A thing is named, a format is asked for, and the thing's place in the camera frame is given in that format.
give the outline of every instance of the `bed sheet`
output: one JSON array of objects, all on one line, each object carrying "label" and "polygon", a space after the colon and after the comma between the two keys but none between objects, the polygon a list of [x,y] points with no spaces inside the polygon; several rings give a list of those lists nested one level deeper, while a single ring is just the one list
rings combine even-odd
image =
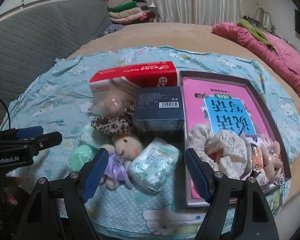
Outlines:
[{"label": "bed sheet", "polygon": [[[203,71],[234,75],[248,79],[269,107],[282,135],[289,160],[300,152],[300,117],[293,100],[279,83],[255,60],[215,53],[196,53],[172,47],[139,47],[103,51],[88,57],[56,60],[47,73],[39,76],[12,102],[9,111],[12,127],[41,125],[45,132],[59,131],[61,145],[43,150],[34,157],[34,164],[15,170],[23,179],[21,187],[31,192],[36,181],[62,179],[71,170],[69,157],[79,144],[80,130],[95,116],[88,113],[92,98],[87,81],[97,71],[114,66],[171,60],[178,70]],[[1,129],[6,129],[6,118]],[[286,183],[267,196],[276,215],[289,192]],[[180,164],[164,189],[147,195],[136,188],[129,191],[120,186],[116,191],[98,187],[86,208],[95,229],[122,239],[182,239],[193,237],[206,209],[186,209],[185,168]],[[61,215],[66,216],[64,207]],[[231,228],[234,209],[228,211],[224,231]]]}]

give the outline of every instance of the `red and white box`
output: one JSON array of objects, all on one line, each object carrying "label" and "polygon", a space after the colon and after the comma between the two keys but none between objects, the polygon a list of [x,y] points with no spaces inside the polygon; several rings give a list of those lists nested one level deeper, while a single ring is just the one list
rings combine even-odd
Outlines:
[{"label": "red and white box", "polygon": [[101,70],[90,79],[96,103],[108,96],[122,102],[135,101],[139,88],[177,86],[177,70],[172,61],[150,62]]}]

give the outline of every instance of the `white scrunchie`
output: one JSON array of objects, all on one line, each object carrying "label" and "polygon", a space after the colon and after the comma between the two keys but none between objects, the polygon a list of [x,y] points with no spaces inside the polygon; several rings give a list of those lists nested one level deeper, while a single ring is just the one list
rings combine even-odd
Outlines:
[{"label": "white scrunchie", "polygon": [[[239,179],[247,167],[247,148],[245,142],[233,131],[220,130],[212,133],[203,124],[192,127],[188,148],[193,148],[202,161],[210,164],[214,171],[222,171],[231,179]],[[219,162],[214,162],[208,155],[223,150]]]}]

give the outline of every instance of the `green cloth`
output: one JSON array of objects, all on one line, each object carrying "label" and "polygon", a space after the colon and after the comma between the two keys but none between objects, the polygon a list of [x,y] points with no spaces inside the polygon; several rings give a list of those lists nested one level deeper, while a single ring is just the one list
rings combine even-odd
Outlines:
[{"label": "green cloth", "polygon": [[122,5],[119,5],[117,7],[108,8],[108,12],[122,12],[125,10],[129,10],[132,8],[138,7],[137,2],[131,1]]},{"label": "green cloth", "polygon": [[246,28],[257,41],[262,42],[266,46],[269,46],[271,50],[273,50],[273,45],[267,40],[266,36],[260,30],[254,28],[247,20],[241,19],[237,26]]}]

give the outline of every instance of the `small plush toy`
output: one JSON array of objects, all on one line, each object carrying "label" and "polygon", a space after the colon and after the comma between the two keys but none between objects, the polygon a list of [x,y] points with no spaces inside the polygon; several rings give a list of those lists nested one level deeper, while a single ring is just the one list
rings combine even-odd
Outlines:
[{"label": "small plush toy", "polygon": [[274,141],[272,146],[269,147],[269,139],[263,134],[260,136],[263,139],[261,143],[263,169],[265,170],[267,179],[273,181],[281,174],[282,169],[282,161],[279,159],[280,144]]},{"label": "small plush toy", "polygon": [[125,183],[128,189],[132,189],[132,184],[127,174],[130,163],[142,152],[142,144],[135,135],[114,135],[112,137],[114,145],[105,144],[101,146],[109,152],[109,163],[101,178],[101,183],[106,183],[109,190],[116,189],[120,183]]}]

